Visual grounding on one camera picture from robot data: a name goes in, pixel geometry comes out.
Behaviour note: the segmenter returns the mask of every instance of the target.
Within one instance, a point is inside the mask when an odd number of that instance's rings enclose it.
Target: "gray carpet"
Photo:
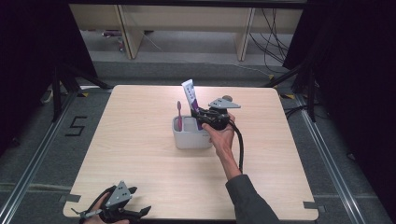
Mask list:
[[[186,79],[193,78],[196,86],[245,86],[258,87],[269,81],[268,76],[256,70],[234,65],[214,65],[202,63],[94,63],[98,76],[111,85],[180,85]],[[250,66],[269,74],[265,66]],[[285,71],[284,68],[272,68]],[[81,85],[91,83],[78,80]],[[290,93],[292,80],[278,86],[280,93]],[[59,202],[62,195],[71,189],[92,136],[101,118],[110,93],[92,91],[87,97],[78,97],[68,110],[62,128],[52,143],[49,152],[41,164],[35,179],[24,196],[11,223],[78,223],[76,219],[64,217],[64,204]],[[292,99],[281,99],[284,108],[297,106]],[[361,173],[359,166],[346,157],[347,146],[339,136],[332,121],[327,118],[323,106],[316,107],[317,125],[336,160],[340,171],[366,218],[367,223],[391,223],[379,200],[375,197],[369,183]],[[78,133],[70,128],[76,116],[75,124],[85,126],[80,136],[66,136]],[[52,105],[40,106],[26,124],[20,135],[21,145],[11,147],[0,158],[0,203],[21,177],[24,168],[33,156],[52,119]],[[346,209],[338,197],[337,191],[328,175],[326,167],[318,153],[315,142],[304,123],[301,112],[289,119],[289,125],[299,151],[303,167],[312,189],[315,201],[320,206],[317,223],[350,223]],[[195,221],[146,220],[144,223],[218,223]]]

